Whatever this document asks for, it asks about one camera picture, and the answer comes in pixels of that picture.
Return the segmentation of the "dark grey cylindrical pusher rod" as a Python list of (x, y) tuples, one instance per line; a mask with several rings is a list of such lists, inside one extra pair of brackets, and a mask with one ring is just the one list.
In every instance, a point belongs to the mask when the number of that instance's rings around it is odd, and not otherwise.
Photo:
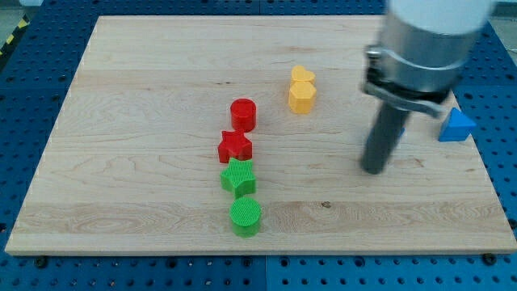
[(400, 110), (389, 103), (381, 104), (360, 160), (364, 171), (378, 175), (384, 170), (409, 115), (409, 111)]

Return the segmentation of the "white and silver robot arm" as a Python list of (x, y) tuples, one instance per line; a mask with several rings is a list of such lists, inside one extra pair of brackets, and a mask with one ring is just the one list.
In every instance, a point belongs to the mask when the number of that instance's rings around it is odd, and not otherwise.
[(362, 90), (380, 108), (360, 165), (381, 173), (412, 112), (438, 118), (469, 52), (496, 6), (493, 0), (390, 0), (378, 38), (366, 47)]

